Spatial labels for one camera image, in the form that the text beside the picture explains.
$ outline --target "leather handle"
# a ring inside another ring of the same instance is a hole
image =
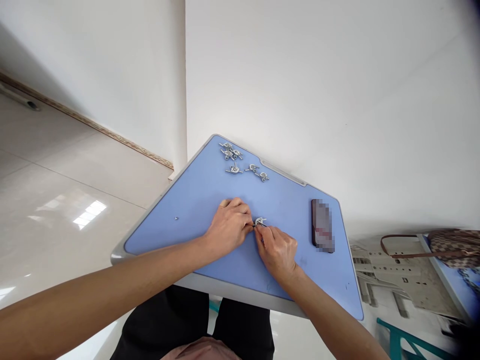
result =
[[[386,238],[416,238],[417,235],[399,235],[399,234],[393,234],[393,235],[385,235],[380,239],[380,246],[381,249],[385,254],[387,254],[389,257],[392,259],[412,259],[412,258],[432,258],[432,257],[439,257],[439,256],[453,256],[453,257],[463,257],[463,258],[468,258],[470,256],[478,256],[480,255],[479,251],[472,251],[468,252],[465,250],[457,250],[457,251],[440,251],[440,252],[423,252],[423,253],[416,253],[416,254],[395,254],[395,255],[390,255],[389,252],[387,251],[387,248],[385,247],[384,244],[384,239]]]

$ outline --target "black pants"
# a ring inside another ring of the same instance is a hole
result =
[[[137,306],[123,326],[111,360],[160,360],[207,335],[209,295],[172,285]],[[272,360],[270,310],[224,298],[213,338],[242,360]]]

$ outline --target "handbag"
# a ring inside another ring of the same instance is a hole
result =
[[[449,268],[469,269],[480,267],[480,231],[442,229],[428,234],[431,252],[390,255],[384,245],[384,239],[393,237],[416,238],[416,235],[386,235],[380,240],[385,254],[392,259],[436,257]]]

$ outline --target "smartphone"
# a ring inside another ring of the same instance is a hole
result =
[[[312,244],[321,252],[333,253],[335,239],[332,234],[332,212],[329,205],[320,199],[311,201],[311,224],[313,227]]]

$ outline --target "tiled floor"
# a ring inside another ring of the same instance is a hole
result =
[[[40,112],[0,95],[0,309],[108,267],[172,172],[35,102]],[[109,359],[126,318],[61,359]],[[333,359],[308,320],[275,311],[270,320],[276,360]]]

